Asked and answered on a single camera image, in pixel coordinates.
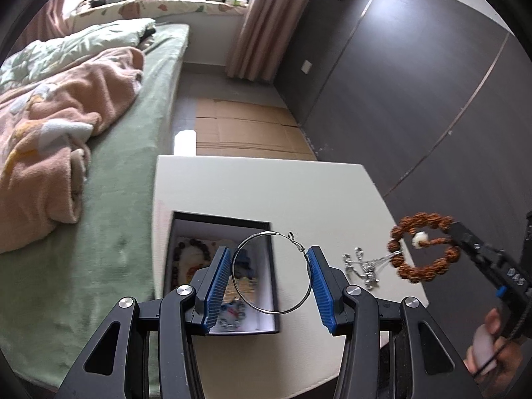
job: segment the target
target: hand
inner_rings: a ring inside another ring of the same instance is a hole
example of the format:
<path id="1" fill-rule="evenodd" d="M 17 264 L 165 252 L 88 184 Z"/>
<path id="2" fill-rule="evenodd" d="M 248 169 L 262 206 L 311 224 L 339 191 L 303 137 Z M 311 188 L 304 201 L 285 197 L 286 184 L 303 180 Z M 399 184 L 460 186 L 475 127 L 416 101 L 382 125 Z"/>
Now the hand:
<path id="1" fill-rule="evenodd" d="M 496 335 L 499 332 L 501 329 L 501 316 L 499 315 L 497 309 L 491 309 L 491 311 L 488 312 L 484 320 L 484 324 L 486 325 L 486 329 L 489 334 Z M 505 338 L 499 337 L 493 344 L 493 353 L 497 352 L 505 342 Z M 512 341 L 504 350 L 501 351 L 501 354 L 499 354 L 496 359 L 498 365 L 501 367 L 501 372 L 497 375 L 493 382 L 490 383 L 489 388 L 483 392 L 485 396 L 501 393 L 508 387 L 510 381 L 512 381 L 512 378 L 515 376 L 521 361 L 523 360 L 521 348 L 516 342 Z M 471 374 L 475 373 L 479 369 L 473 357 L 472 346 L 467 349 L 464 364 Z M 477 378 L 475 378 L 475 381 L 480 383 L 486 378 L 486 376 L 487 375 L 479 375 Z"/>

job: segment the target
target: tabletop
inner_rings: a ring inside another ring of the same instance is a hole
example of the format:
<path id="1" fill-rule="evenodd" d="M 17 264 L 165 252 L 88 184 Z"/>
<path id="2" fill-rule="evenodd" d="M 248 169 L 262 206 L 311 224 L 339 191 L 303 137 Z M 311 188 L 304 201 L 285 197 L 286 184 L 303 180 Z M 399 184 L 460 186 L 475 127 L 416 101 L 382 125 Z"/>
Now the tabletop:
<path id="1" fill-rule="evenodd" d="M 269 222 L 293 232 L 304 247 L 318 245 L 329 264 L 343 269 L 342 254 L 361 247 L 368 260 L 386 255 L 395 222 L 361 165 L 239 157 L 159 156 L 153 207 L 153 271 L 161 297 L 173 211 Z M 301 257 L 273 251 L 281 309 L 299 301 L 308 285 Z M 407 262 L 412 259 L 406 247 Z M 363 286 L 359 278 L 351 282 Z M 386 265 L 379 272 L 378 298 L 428 301 Z M 205 397 L 284 399 L 338 375 L 343 337 L 322 325 L 313 294 L 281 316 L 277 334 L 194 337 Z"/>

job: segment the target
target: green bed sheet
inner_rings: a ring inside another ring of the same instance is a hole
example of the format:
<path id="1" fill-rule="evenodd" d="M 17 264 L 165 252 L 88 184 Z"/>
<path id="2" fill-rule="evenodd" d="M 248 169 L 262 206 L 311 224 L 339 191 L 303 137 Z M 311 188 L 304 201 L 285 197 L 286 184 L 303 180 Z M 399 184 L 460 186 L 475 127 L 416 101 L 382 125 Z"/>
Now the green bed sheet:
<path id="1" fill-rule="evenodd" d="M 92 163 L 76 225 L 0 255 L 0 347 L 13 370 L 57 388 L 123 296 L 154 298 L 151 217 L 156 156 L 168 154 L 188 25 L 157 27 L 138 98 L 89 141 Z"/>

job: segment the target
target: dark wall panel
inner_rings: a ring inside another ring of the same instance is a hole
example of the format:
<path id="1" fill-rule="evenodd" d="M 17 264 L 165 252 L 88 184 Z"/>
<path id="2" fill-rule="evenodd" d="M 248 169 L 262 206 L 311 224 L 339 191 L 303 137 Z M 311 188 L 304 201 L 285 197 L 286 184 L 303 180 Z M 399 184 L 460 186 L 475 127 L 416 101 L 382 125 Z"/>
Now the dark wall panel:
<path id="1" fill-rule="evenodd" d="M 492 73 L 452 133 L 386 198 L 396 221 L 417 211 L 450 214 L 495 247 L 519 257 L 532 210 L 532 63 L 511 36 Z M 441 249 L 411 250 L 416 264 Z M 458 351 L 497 304 L 495 288 L 462 258 L 425 285 L 430 313 Z"/>
<path id="2" fill-rule="evenodd" d="M 373 0 L 303 125 L 318 158 L 364 165 L 385 193 L 465 105 L 505 35 L 456 0 Z"/>
<path id="3" fill-rule="evenodd" d="M 310 0 L 275 79 L 298 122 L 307 119 L 329 72 L 369 0 Z M 303 62 L 312 63 L 308 75 Z"/>

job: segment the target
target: silver jewelry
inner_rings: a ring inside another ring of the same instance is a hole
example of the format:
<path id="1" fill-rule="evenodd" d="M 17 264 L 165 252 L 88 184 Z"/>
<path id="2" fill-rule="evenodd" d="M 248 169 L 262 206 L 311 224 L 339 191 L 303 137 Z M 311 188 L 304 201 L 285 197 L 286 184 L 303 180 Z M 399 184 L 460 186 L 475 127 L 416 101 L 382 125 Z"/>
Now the silver jewelry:
<path id="1" fill-rule="evenodd" d="M 292 306 L 291 308 L 289 309 L 285 309 L 284 311 L 269 311 L 267 309 L 263 309 L 263 308 L 259 308 L 258 306 L 255 306 L 253 303 L 249 302 L 248 300 L 246 300 L 246 297 L 244 297 L 242 295 L 242 293 L 240 292 L 240 289 L 238 288 L 238 285 L 236 283 L 236 279 L 235 279 L 235 263 L 236 263 L 236 258 L 238 257 L 238 253 L 241 251 L 241 249 L 250 241 L 250 240 L 253 240 L 254 238 L 257 238 L 257 237 L 263 237 L 264 235 L 279 235 L 280 237 L 284 237 L 288 240 L 290 240 L 290 242 L 295 246 L 297 247 L 297 250 L 299 250 L 301 253 L 303 253 L 303 256 L 305 258 L 305 261 L 307 261 L 307 273 L 309 275 L 309 288 L 307 289 L 307 292 L 305 293 L 305 296 L 300 300 L 299 303 L 297 303 L 296 305 Z M 242 241 L 238 247 L 236 248 L 235 250 L 235 253 L 233 254 L 232 256 L 232 259 L 231 259 L 231 278 L 232 278 L 232 281 L 233 281 L 233 285 L 235 286 L 235 290 L 236 292 L 238 293 L 238 295 L 240 296 L 240 298 L 250 307 L 250 308 L 253 308 L 255 309 L 256 311 L 259 311 L 259 312 L 262 312 L 262 313 L 265 313 L 265 314 L 268 314 L 268 315 L 283 315 L 285 313 L 290 313 L 294 310 L 296 310 L 297 308 L 299 308 L 303 303 L 305 303 L 305 301 L 307 300 L 307 298 L 309 298 L 309 295 L 310 295 L 310 291 L 312 291 L 312 270 L 311 270 L 311 267 L 310 267 L 310 261 L 309 261 L 309 257 L 307 256 L 307 251 L 305 250 L 305 248 L 303 247 L 303 245 L 299 242 L 297 242 L 296 240 L 294 240 L 294 235 L 289 232 L 288 235 L 283 235 L 281 234 L 280 232 L 275 232 L 275 231 L 263 231 L 263 232 L 258 232 L 257 234 L 253 234 L 253 235 L 250 235 L 248 238 L 246 238 L 244 241 Z"/>
<path id="2" fill-rule="evenodd" d="M 379 284 L 379 279 L 377 278 L 377 267 L 386 264 L 389 262 L 392 257 L 395 255 L 401 255 L 402 250 L 397 250 L 392 252 L 382 258 L 377 258 L 376 260 L 363 261 L 364 251 L 360 247 L 355 248 L 355 256 L 357 261 L 353 261 L 353 258 L 349 254 L 343 254 L 342 259 L 344 260 L 345 273 L 349 275 L 350 273 L 355 273 L 360 279 L 364 280 L 364 285 L 368 289 L 373 289 L 374 286 Z M 355 265 L 360 265 L 362 273 L 358 273 L 355 268 Z"/>

